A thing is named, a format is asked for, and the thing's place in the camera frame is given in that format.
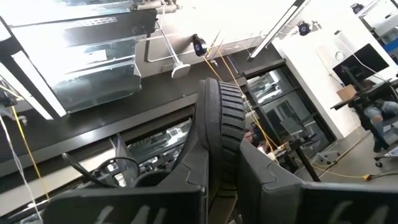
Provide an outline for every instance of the fluorescent light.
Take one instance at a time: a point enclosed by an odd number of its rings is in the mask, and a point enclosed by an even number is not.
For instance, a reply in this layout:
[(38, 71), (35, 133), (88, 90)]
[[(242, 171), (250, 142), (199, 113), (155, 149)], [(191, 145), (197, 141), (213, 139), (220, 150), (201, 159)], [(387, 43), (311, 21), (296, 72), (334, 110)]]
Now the fluorescent light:
[(25, 89), (25, 87), (14, 77), (14, 75), (0, 63), (0, 74), (7, 81), (13, 89), (15, 89), (21, 97), (23, 97), (37, 112), (39, 112), (45, 119), (53, 119), (51, 115), (43, 108), (43, 106)]
[(7, 28), (0, 23), (0, 41), (7, 40), (11, 37), (11, 34), (8, 32)]
[(259, 53), (260, 51), (264, 48), (267, 47), (278, 31), (285, 25), (285, 23), (293, 16), (293, 14), (299, 9), (299, 7), (304, 3), (305, 0), (296, 0), (292, 6), (287, 10), (287, 12), (280, 18), (279, 22), (274, 26), (274, 28), (271, 29), (271, 31), (267, 34), (267, 36), (262, 40), (260, 45), (256, 47), (256, 49), (251, 52), (248, 61), (251, 62)]
[(41, 92), (48, 103), (54, 108), (59, 116), (65, 116), (67, 112), (55, 97), (54, 93), (51, 91), (50, 87), (46, 84), (44, 79), (37, 72), (36, 68), (32, 65), (30, 60), (25, 56), (23, 52), (18, 52), (14, 54), (13, 59), (17, 62), (18, 66), (24, 71), (24, 73), (29, 77), (36, 88)]

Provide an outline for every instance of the black wall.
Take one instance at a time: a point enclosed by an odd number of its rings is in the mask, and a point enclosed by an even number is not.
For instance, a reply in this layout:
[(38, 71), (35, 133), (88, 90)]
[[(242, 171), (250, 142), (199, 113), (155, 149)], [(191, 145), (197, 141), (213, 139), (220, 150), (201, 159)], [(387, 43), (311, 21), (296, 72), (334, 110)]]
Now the black wall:
[[(230, 55), (229, 58), (234, 65), (231, 65), (230, 60), (226, 57), (225, 59), (227, 63), (229, 63), (229, 66), (237, 69), (239, 73), (256, 67), (261, 67), (281, 59), (276, 49), (271, 45), (267, 49), (264, 49), (253, 62), (246, 61), (248, 55), (247, 50)], [(220, 58), (217, 58), (216, 61), (218, 62), (218, 67), (215, 69), (223, 81), (227, 82), (232, 80), (232, 77), (223, 61)], [(96, 136), (90, 136), (87, 133), (88, 131), (106, 127), (117, 121), (145, 113), (146, 111), (158, 108), (172, 101), (188, 97), (197, 92), (198, 82), (207, 77), (216, 78), (208, 65), (205, 62), (202, 62), (192, 65), (190, 73), (181, 78), (172, 79), (171, 72), (164, 72), (143, 78), (141, 83), (142, 91), (139, 93), (104, 105), (73, 113), (69, 117), (63, 118), (61, 121), (46, 121), (38, 114), (38, 112), (36, 112), (36, 110), (23, 111), (21, 112), (21, 115), (26, 116), (28, 119), (28, 126), (24, 127), (25, 136), (32, 151), (38, 151), (48, 147), (52, 147), (55, 148), (54, 150), (57, 150), (57, 147), (61, 147), (61, 144), (59, 144), (60, 142), (76, 136), (81, 136), (79, 137), (80, 142), (86, 142), (86, 144), (89, 144), (97, 141), (98, 138)], [(5, 122), (9, 129), (9, 133), (11, 134), (11, 140), (18, 156), (27, 154), (16, 123), (8, 119), (6, 119)], [(113, 134), (124, 131), (128, 128), (124, 126), (120, 130), (114, 129), (115, 133)], [(2, 139), (0, 141), (1, 167), (1, 164), (7, 161), (11, 162), (9, 160), (12, 156), (3, 131), (0, 131), (0, 139)]]

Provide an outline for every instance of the floor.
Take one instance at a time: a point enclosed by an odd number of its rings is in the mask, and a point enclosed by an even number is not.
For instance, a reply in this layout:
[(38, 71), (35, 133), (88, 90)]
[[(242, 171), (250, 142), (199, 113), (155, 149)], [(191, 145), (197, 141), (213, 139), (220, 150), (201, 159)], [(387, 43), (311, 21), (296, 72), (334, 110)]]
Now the floor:
[[(337, 183), (361, 183), (376, 185), (398, 185), (398, 175), (389, 175), (376, 178), (365, 182), (362, 176), (366, 174), (376, 175), (380, 172), (397, 173), (398, 174), (398, 158), (383, 159), (383, 167), (375, 166), (373, 157), (373, 136), (363, 129), (357, 129), (351, 133), (346, 139), (337, 141), (328, 150), (337, 150), (343, 156), (337, 164), (331, 167), (320, 167), (316, 169), (318, 176), (322, 182)], [(308, 172), (301, 168), (296, 175), (303, 180), (311, 181)]]

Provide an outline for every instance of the security camera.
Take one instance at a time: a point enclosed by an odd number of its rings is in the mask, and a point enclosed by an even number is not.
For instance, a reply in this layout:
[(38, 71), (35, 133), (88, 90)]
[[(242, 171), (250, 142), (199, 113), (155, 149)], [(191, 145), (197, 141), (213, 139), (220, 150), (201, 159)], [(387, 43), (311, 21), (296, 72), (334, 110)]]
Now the security camera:
[(365, 6), (363, 6), (363, 5), (360, 4), (360, 3), (355, 3), (355, 4), (353, 4), (353, 5), (351, 6), (351, 8), (353, 9), (353, 12), (354, 12), (355, 14), (358, 14), (364, 7), (365, 7)]
[(300, 21), (297, 24), (298, 32), (300, 35), (305, 36), (311, 32), (310, 24), (305, 21)]
[(192, 37), (193, 49), (198, 57), (204, 56), (207, 53), (207, 45), (205, 40), (200, 38), (197, 34)]

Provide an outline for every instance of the cardboard box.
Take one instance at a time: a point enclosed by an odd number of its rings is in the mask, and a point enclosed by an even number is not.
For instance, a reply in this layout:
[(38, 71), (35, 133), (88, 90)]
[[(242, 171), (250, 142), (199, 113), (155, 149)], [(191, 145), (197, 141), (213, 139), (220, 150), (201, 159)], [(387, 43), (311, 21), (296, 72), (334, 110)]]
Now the cardboard box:
[(353, 85), (348, 85), (343, 89), (337, 91), (337, 95), (340, 96), (341, 100), (349, 100), (356, 94), (356, 90)]

